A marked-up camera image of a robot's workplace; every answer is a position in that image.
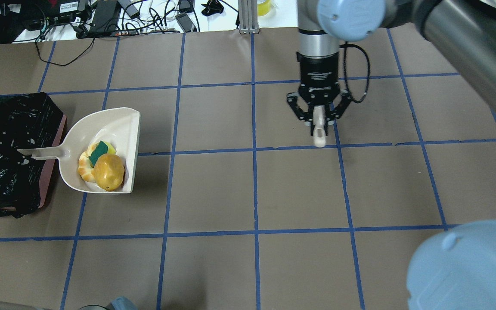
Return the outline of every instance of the black clip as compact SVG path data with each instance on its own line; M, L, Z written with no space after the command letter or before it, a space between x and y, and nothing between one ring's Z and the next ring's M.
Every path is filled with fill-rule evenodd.
M202 10L202 15L211 16L213 14L223 13L223 4L219 0L209 0L207 4L202 4L204 9Z
M296 115L296 117L300 121L304 122L309 122L310 126L310 134L313 136L313 128L315 125L313 124L313 108L317 105L314 104L308 104L307 105L307 112L303 111L300 106L298 105L298 93L288 93L286 97L286 101L288 103L288 106L290 106L292 112ZM340 94L341 100L339 104L331 110L331 104L322 104L322 106L325 107L325 134L329 134L328 130L328 124L329 122L341 118L350 103L353 101L353 97L349 92L342 92Z

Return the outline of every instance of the white plastic handle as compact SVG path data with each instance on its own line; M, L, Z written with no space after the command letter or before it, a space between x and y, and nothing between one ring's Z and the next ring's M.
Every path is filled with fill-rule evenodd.
M326 145L325 135L325 107L322 105L313 108L313 144L315 147L324 147Z
M69 155L69 152L63 150L61 146L41 147L39 149L17 149L22 155L31 155L33 159L38 161L46 161L48 159L61 159Z

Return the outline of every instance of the black garbage bag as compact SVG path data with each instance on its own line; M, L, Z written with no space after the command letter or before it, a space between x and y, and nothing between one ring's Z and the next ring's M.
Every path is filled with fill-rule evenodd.
M50 147L63 113L45 93L0 97L0 216L16 218L40 206L44 161L16 149Z

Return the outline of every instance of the yellow toy fruit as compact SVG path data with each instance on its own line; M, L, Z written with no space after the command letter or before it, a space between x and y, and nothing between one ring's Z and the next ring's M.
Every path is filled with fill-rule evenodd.
M124 181L124 164L118 155L103 154L93 167L95 181L100 188L112 192Z

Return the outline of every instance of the black cable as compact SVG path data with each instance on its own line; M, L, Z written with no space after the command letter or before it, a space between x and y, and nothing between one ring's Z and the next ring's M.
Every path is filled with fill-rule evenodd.
M149 25L145 25L145 26L142 26L142 27L137 27L137 28L132 28L132 29L126 29L126 30L123 30L123 29L118 29L118 31L142 30L142 29L145 29L145 28L149 28L150 26L151 26L151 24L149 24ZM106 34L106 33L108 33L108 31L91 32L91 34Z
M151 8L151 7L148 9L148 12L150 14L150 17L152 17L154 26L155 27L157 26L158 28L160 28L160 31L164 32L164 29L162 28L163 27L162 18L160 17L160 14L158 14L158 12L154 8Z
M133 25L132 23L127 22L127 23L126 23L126 33L129 33L130 31L132 31L132 30L130 30L130 29L128 28L128 25L132 25L133 27L135 27L135 25Z
M200 32L200 24L198 22L198 16L196 15L196 10L195 10L195 4L192 2L192 0L187 0L189 4L191 4L192 7L192 12L195 14L195 19L196 19L196 26L198 27L198 32Z
M355 102L355 103L361 103L361 102L363 102L363 100L365 100L366 93L369 90L369 84L370 84L370 59L369 59L369 55L367 55L366 51L362 47L360 47L359 45L356 45L356 44L351 44L351 43L347 43L346 42L345 44L340 45L340 47L343 47L344 48L344 57L343 57L344 82L346 82L346 90L348 91L348 93L350 94L350 96L352 96L352 94L351 94L351 91L350 91L350 86L348 85L348 69L347 69L347 65L346 65L348 47L354 47L354 48L358 49L359 51L362 51L363 55L365 55L365 58L366 58L366 85L365 85L365 90L364 90L363 96L360 98L360 100L356 100L352 96L352 101L353 102Z
M33 39L27 39L27 40L19 40L19 41L13 41L12 43L22 43L22 42L30 42L30 41L34 41L34 40L37 40L41 37L41 29L40 29L40 35L38 35L37 37L34 37Z
M174 6L171 10L169 10L168 12L166 12L166 13L164 14L164 16L167 16L167 15L168 15L168 14L170 14L171 12L180 12L180 11L179 11L179 10L177 10L177 9L175 8L175 6Z
M134 19L130 19L130 18L124 18L124 19L122 19L122 24L124 23L124 20L129 20L129 22L127 22L126 25L130 24L130 25L136 27L136 25L131 23L131 22L136 22L139 25L139 27L144 26L144 24L141 23L142 20L134 20Z
M65 66L67 66L67 65L70 65L70 64L71 64L71 63L73 63L74 61L77 61L77 60L79 59L79 57L82 57L85 53L87 53L87 51L88 51L89 49L91 49L91 47L93 47L93 45L95 45L95 38L93 38L93 39L91 40L91 44L89 44L89 46L88 46L86 49L84 49L84 51L83 51L83 52L81 52L81 54L79 54L76 58L72 59L71 61L69 61L68 63L65 63L65 64L55 63L55 62L51 62L51 61L47 61L47 60L42 59L42 58L41 58L41 53L40 53L40 48L39 48L39 46L37 45L37 40L35 41L35 45L36 45L37 56L39 57L39 59L40 59L41 61L43 61L44 63L50 63L50 64L52 64L52 65L58 65L58 66L60 66L60 67L65 67Z
M223 0L218 0L218 1L223 3L223 4L226 4L228 7L232 8L235 12L239 12L239 10L237 10L236 8L234 8L232 5L228 4L227 2L225 2Z
M126 7L124 8L124 12L122 13L122 29L124 28L124 18L126 17L126 11L128 8L130 8L130 6L136 4L136 3L140 3L141 6L143 6L143 2L145 2L147 0L138 0L136 2L131 2L130 4L126 5Z
M164 30L164 31L156 31L156 32L150 32L150 33L135 33L135 34L120 34L118 35L119 37L136 37L140 35L150 35L150 34L166 34L166 33L181 33L180 31L177 30Z
M171 0L167 0L166 5L164 6L164 26L167 29L167 21L166 21L166 16L167 16L167 5L170 4Z

